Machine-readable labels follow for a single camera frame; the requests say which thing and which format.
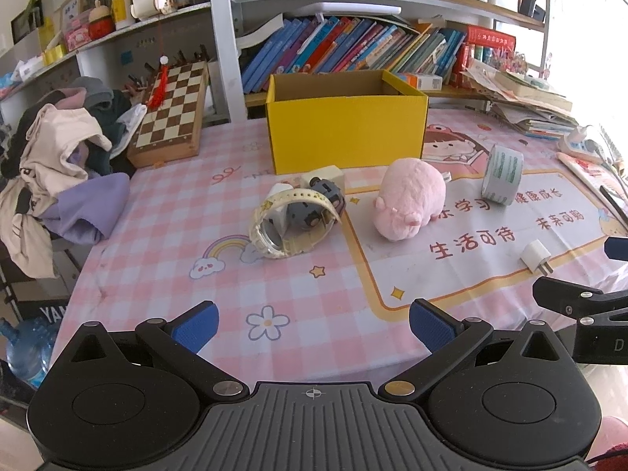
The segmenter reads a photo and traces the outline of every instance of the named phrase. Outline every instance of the beige garment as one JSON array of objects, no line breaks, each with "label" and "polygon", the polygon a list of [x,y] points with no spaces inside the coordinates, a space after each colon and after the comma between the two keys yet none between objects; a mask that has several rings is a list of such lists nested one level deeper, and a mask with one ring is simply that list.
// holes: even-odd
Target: beige garment
[{"label": "beige garment", "polygon": [[0,239],[24,274],[31,278],[54,278],[50,234],[29,214],[15,214],[20,191],[26,183],[11,179],[0,193]]},{"label": "beige garment", "polygon": [[86,109],[58,110],[46,104],[26,132],[20,175],[33,193],[32,212],[40,216],[59,193],[87,180],[87,172],[68,157],[84,140],[111,150],[98,121]]}]

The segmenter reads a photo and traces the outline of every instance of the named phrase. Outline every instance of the red tassel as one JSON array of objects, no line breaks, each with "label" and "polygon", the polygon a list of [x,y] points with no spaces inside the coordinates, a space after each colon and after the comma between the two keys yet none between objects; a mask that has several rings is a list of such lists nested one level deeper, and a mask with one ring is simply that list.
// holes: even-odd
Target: red tassel
[{"label": "red tassel", "polygon": [[147,106],[149,110],[156,110],[163,103],[166,95],[166,86],[168,85],[168,65],[161,66],[161,75],[159,75],[159,84],[153,90]]}]

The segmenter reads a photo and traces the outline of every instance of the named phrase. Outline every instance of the table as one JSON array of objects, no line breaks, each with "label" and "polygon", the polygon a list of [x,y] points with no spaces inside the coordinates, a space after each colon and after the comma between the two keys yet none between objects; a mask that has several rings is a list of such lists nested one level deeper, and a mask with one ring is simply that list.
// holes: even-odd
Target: table
[{"label": "table", "polygon": [[[526,240],[539,232],[548,247],[568,244],[552,261],[555,277],[604,291],[626,288],[626,266],[607,259],[602,249],[601,204],[555,159],[555,143],[524,139],[472,110],[432,109],[428,124],[431,136],[449,132],[461,147],[472,144],[472,152],[455,156],[456,166],[439,156],[438,144],[445,142],[426,143],[426,151],[432,147],[432,157],[440,157],[434,163],[439,168],[469,177],[448,185],[445,209],[453,217],[444,215],[412,240],[373,246],[360,207],[374,196],[385,167],[347,170],[343,224],[312,252],[280,261],[260,259],[247,246],[252,209],[277,182],[266,121],[205,129],[198,157],[133,177],[113,235],[94,246],[78,279],[54,356],[84,321],[99,320],[109,331],[132,330],[147,318],[170,320],[211,299],[219,308],[219,329],[199,355],[249,386],[258,380],[370,380],[377,387],[428,354],[407,323],[407,305],[415,297],[431,299],[459,319],[482,317],[497,329],[517,329],[532,318],[555,330],[572,323],[535,304],[535,276],[517,262]],[[525,158],[521,196],[528,200],[506,210],[487,210],[477,196],[482,151],[495,143]],[[462,199],[469,210],[459,204]],[[566,199],[569,206],[559,205]],[[508,225],[515,240],[498,232]],[[467,239],[456,247],[453,238],[469,228],[478,246]],[[452,239],[439,241],[443,232]],[[453,258],[437,261],[434,241],[448,243]],[[457,262],[474,256],[484,258],[473,260],[475,276]],[[435,280],[443,271],[449,276]]]}]

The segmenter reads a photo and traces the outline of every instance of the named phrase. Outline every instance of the metal screw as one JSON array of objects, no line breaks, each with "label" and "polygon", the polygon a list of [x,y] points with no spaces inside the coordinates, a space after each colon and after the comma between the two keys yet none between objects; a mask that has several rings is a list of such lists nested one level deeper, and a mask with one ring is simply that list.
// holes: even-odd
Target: metal screw
[{"label": "metal screw", "polygon": [[234,380],[223,380],[214,385],[214,393],[222,397],[232,397],[244,391],[244,386]]},{"label": "metal screw", "polygon": [[396,397],[405,397],[414,393],[414,384],[407,380],[392,380],[384,386],[384,390]]}]

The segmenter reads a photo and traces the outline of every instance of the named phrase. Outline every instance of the yellow label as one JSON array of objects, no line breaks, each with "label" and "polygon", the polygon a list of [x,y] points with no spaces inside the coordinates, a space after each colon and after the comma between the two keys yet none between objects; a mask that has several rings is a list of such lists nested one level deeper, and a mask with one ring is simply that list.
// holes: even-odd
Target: yellow label
[{"label": "yellow label", "polygon": [[114,23],[126,20],[126,2],[125,0],[111,0],[111,9],[114,13]]}]

